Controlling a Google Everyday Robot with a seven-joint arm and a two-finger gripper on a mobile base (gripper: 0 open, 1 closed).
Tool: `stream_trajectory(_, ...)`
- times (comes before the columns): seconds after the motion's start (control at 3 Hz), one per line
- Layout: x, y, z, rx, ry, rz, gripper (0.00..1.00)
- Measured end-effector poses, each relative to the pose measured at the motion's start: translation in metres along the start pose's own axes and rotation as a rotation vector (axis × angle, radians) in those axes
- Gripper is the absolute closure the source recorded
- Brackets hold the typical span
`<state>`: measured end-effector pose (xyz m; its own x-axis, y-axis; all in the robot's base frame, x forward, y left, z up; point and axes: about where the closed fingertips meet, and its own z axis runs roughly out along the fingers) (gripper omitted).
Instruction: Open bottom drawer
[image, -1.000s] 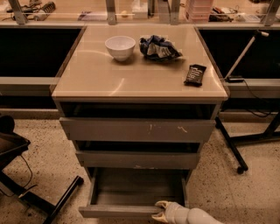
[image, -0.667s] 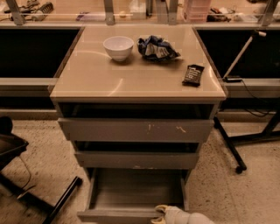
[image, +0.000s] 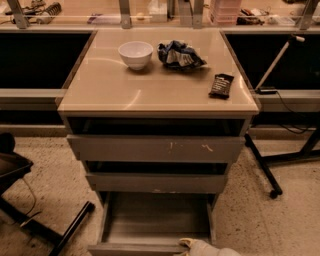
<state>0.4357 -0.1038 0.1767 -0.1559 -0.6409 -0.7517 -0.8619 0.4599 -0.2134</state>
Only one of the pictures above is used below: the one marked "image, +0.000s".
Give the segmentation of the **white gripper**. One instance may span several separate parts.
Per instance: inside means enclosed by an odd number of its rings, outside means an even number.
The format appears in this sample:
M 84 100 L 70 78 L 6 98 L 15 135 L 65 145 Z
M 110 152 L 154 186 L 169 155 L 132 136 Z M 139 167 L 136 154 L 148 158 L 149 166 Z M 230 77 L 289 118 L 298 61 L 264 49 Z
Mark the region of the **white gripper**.
M 189 252 L 173 254 L 173 256 L 218 256 L 220 250 L 202 240 L 192 238 L 181 238 L 179 244 L 189 247 Z

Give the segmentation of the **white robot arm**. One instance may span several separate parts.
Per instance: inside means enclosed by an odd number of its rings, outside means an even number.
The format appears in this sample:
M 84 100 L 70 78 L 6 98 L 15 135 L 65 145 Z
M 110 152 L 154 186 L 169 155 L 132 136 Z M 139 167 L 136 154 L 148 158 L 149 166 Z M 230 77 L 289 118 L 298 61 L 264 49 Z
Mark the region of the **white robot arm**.
M 199 239 L 181 238 L 179 244 L 186 246 L 187 250 L 175 256 L 242 256 L 233 249 L 219 249 Z

